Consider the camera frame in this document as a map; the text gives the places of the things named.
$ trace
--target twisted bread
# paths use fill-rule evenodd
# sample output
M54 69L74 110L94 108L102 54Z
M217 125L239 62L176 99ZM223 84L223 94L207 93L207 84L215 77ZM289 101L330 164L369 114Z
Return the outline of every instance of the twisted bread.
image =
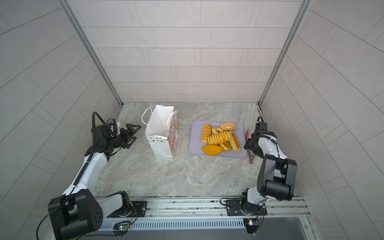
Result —
M218 134L219 132L224 132L224 130L220 127L212 127L212 134Z
M241 150L241 148L240 148L240 143L239 143L239 141L237 140L236 135L235 135L232 131L229 131L229 134L231 135L231 138L229 139L229 143L231 144L232 149L233 149L235 152L240 151L240 150Z
M229 132L219 132L218 134L213 134L208 137L209 144L218 144L223 143L232 138L232 135Z
M204 125L203 131L201 133L201 141L203 143L208 143L208 137L212 134L212 126L209 124Z

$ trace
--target black cable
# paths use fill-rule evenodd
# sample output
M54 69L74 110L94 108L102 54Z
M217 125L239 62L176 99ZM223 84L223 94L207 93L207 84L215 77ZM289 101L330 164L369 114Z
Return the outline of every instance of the black cable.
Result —
M96 125L95 121L96 120L95 120L95 115L100 119L100 121L103 124L105 124L104 120L100 117L100 115L97 112L93 112L92 113L92 148L91 148L91 152L89 153L89 157L88 157L87 161L84 163L84 166L81 168L79 174L77 175L77 177L76 177L76 179L75 179L75 181L73 183L73 185L75 185L75 186L79 184L80 179L83 176L85 170L87 169L87 166L88 166L89 162L92 160L93 154L95 152L95 147L96 147L96 144L95 144L95 142L96 142L96 133L95 133L95 129L96 129L95 128L95 125Z
M39 228L40 228L40 225L42 224L42 222L44 221L44 219L45 219L46 217L48 217L51 213L53 213L54 211L56 211L56 210L57 210L59 207L61 207L63 204L65 204L65 203L67 202L69 196L72 194L73 190L74 190L74 187L72 188L72 191L71 191L71 192L68 194L68 196L66 197L65 201L62 202L62 204L60 204L57 208L55 208L54 210L52 210L50 213L48 213L47 216L45 216L45 217L40 221L40 223L39 223L39 225L37 226L37 229L36 229L36 239L37 239L37 240L40 240L40 239L39 239Z

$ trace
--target pastry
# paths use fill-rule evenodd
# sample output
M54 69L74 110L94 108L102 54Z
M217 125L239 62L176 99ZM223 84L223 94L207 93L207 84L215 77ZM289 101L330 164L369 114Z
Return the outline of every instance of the pastry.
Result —
M224 151L224 148L217 145L206 145L202 148L203 152L210 156L218 155L219 153Z
M224 148L224 152L228 152L231 149L231 144L228 141L220 143L220 146Z
M212 130L212 134L218 134L219 132L224 132L222 128L216 127L216 126L212 127L211 130Z
M201 141L203 143L208 143L208 137L212 135L212 126L209 124L204 125L203 131L201 133Z
M233 131L236 129L236 125L233 122L225 122L220 127L225 131Z
M228 141L232 138L229 132L219 132L218 134L212 134L208 137L209 144L218 144Z
M235 135L232 131L229 131L229 134L231 135L231 138L229 139L229 143L231 144L232 149L233 149L235 152L240 151L240 150L241 150L241 148L240 148L240 143L239 143L239 141L237 140L236 135Z

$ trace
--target white paper bag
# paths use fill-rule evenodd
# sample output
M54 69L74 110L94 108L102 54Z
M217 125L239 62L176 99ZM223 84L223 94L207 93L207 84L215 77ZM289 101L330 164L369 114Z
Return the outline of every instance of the white paper bag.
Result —
M151 109L148 123L143 121L143 116ZM156 105L155 109L149 107L141 116L141 121L147 125L145 134L156 159L173 160L173 151L179 139L179 124L176 119L177 111L173 106Z

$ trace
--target tiled wall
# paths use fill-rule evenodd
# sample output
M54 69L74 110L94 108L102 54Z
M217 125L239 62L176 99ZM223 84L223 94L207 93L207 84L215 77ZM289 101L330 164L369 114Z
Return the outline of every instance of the tiled wall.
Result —
M258 101L301 5L68 2L126 103Z
M34 238L118 109L56 0L0 1L0 239Z
M262 108L323 238L384 237L384 1L313 0Z

